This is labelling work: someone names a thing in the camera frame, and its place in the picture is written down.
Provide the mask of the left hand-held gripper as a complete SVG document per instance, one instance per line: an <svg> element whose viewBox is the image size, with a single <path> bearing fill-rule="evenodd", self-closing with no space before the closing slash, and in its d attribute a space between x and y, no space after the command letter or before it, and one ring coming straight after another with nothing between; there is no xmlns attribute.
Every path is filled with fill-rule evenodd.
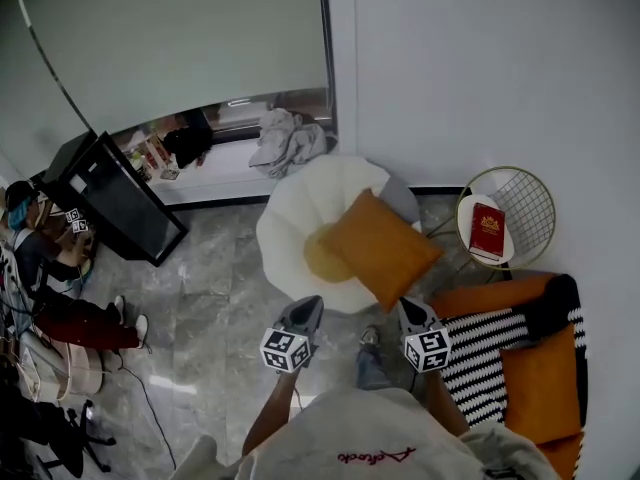
<svg viewBox="0 0 640 480"><path fill-rule="evenodd" d="M286 306L260 343L264 364L280 373L295 373L307 367L317 346L315 334L320 327L324 301L313 295Z"/></svg>

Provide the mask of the beige round stool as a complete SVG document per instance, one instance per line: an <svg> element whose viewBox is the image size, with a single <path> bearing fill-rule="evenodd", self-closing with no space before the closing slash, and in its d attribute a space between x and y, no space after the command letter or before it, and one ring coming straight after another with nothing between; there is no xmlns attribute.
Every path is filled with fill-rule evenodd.
<svg viewBox="0 0 640 480"><path fill-rule="evenodd" d="M35 402L65 402L71 395L94 395L102 386L103 363L91 348L50 340L25 331L19 341L18 370Z"/></svg>

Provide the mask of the person's right forearm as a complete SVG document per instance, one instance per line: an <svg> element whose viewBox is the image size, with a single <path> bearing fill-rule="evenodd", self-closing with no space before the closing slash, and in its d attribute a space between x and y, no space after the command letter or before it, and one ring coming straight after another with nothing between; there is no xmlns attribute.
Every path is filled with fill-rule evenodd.
<svg viewBox="0 0 640 480"><path fill-rule="evenodd" d="M429 413L450 434L460 437L470 427L449 393L439 371L424 374L425 403Z"/></svg>

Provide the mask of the pile of colourful small boxes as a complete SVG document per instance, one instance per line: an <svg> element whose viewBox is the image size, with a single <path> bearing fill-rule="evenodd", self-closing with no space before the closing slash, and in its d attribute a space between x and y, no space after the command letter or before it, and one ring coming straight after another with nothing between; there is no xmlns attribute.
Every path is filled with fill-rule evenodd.
<svg viewBox="0 0 640 480"><path fill-rule="evenodd" d="M134 134L125 147L125 156L147 183L157 179L175 181L180 174L175 156L164 147L161 139L155 134Z"/></svg>

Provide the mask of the person's left forearm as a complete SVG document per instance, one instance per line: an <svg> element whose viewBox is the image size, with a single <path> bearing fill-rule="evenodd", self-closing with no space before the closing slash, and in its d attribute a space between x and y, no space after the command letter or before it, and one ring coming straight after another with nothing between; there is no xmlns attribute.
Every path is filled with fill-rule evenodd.
<svg viewBox="0 0 640 480"><path fill-rule="evenodd" d="M298 376L298 372L279 375L269 398L246 436L242 446L243 456L248 455L288 423Z"/></svg>

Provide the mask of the black bag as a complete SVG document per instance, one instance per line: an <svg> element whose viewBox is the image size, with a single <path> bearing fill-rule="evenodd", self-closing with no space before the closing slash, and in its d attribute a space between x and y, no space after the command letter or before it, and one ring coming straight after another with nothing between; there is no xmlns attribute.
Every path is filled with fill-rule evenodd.
<svg viewBox="0 0 640 480"><path fill-rule="evenodd" d="M168 132L163 139L165 149L175 157L179 169L207 153L213 146L213 130L201 109L179 114L185 127Z"/></svg>

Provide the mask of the black office chair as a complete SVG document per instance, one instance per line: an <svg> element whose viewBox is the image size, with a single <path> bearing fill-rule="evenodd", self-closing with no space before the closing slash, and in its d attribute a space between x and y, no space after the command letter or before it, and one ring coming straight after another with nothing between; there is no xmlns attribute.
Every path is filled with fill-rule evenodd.
<svg viewBox="0 0 640 480"><path fill-rule="evenodd" d="M110 473L111 467L99 460L92 445L111 447L117 441L113 437L101 439L89 433L88 413L93 407L93 401L86 399L81 412L77 413L73 408L63 409L53 403L34 402L19 396L7 408L0 407L0 432L48 446L55 459L43 461L39 456L36 459L49 480L53 480L50 470L57 467L64 467L80 479L84 474L85 454L102 473Z"/></svg>

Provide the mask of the white beanbag chair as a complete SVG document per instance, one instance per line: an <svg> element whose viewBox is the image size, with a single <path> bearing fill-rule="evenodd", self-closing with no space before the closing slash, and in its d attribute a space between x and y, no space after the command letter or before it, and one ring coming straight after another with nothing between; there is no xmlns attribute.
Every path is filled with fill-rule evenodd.
<svg viewBox="0 0 640 480"><path fill-rule="evenodd" d="M267 280L293 300L319 295L327 309L343 314L376 304L357 278L330 283L313 273L304 258L307 238L337 222L366 189L421 230L417 199L403 180L362 157L321 155L276 184L258 220Z"/></svg>

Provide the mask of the orange sofa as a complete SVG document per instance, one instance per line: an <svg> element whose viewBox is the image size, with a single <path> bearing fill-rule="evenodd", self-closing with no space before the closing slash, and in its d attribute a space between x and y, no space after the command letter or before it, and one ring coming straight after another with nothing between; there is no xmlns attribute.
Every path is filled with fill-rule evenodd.
<svg viewBox="0 0 640 480"><path fill-rule="evenodd" d="M458 287L434 296L429 305L440 319L500 311L531 302L544 294L555 274Z"/></svg>

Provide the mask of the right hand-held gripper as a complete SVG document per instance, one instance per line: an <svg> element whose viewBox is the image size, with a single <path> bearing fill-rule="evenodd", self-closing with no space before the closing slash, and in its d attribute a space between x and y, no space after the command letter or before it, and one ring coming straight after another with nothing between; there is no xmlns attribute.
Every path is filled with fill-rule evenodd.
<svg viewBox="0 0 640 480"><path fill-rule="evenodd" d="M417 299L401 297L397 304L402 352L417 373L447 366L451 356L448 331L434 309Z"/></svg>

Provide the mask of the red hardcover book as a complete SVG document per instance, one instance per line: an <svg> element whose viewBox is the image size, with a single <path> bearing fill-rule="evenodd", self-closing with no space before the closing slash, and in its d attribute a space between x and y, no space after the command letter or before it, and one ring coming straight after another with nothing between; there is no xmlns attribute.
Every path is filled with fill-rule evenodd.
<svg viewBox="0 0 640 480"><path fill-rule="evenodd" d="M472 212L469 250L485 259L499 260L505 241L504 212L482 203L475 203Z"/></svg>

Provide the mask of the grey crumpled clothes pile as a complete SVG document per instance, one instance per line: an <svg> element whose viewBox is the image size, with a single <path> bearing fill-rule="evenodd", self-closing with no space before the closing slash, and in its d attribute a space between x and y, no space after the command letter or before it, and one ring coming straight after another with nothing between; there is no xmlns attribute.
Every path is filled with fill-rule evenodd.
<svg viewBox="0 0 640 480"><path fill-rule="evenodd" d="M259 127L258 149L248 165L268 178L284 178L329 152L325 131L310 115L274 108Z"/></svg>

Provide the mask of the white roller blind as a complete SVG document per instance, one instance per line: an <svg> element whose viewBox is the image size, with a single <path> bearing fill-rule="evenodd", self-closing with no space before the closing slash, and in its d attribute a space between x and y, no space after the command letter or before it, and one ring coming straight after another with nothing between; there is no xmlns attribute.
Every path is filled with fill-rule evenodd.
<svg viewBox="0 0 640 480"><path fill-rule="evenodd" d="M80 51L33 0L0 0L0 177L38 173L98 128L72 87Z"/></svg>
<svg viewBox="0 0 640 480"><path fill-rule="evenodd" d="M327 83L320 0L24 0L93 128Z"/></svg>

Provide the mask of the person's blue jeans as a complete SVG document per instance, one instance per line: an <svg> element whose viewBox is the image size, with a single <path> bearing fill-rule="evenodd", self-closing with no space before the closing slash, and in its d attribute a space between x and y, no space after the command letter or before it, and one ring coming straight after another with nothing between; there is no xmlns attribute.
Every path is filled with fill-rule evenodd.
<svg viewBox="0 0 640 480"><path fill-rule="evenodd" d="M393 383L383 368L379 348L362 344L356 358L356 387L365 391L392 388Z"/></svg>

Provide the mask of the black glass door cabinet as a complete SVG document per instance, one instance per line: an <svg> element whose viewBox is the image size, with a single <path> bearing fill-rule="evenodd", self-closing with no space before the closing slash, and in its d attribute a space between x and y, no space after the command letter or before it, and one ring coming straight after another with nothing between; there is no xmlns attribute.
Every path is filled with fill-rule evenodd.
<svg viewBox="0 0 640 480"><path fill-rule="evenodd" d="M61 210L78 211L125 260L158 267L187 234L107 133L88 131L63 144L41 190Z"/></svg>

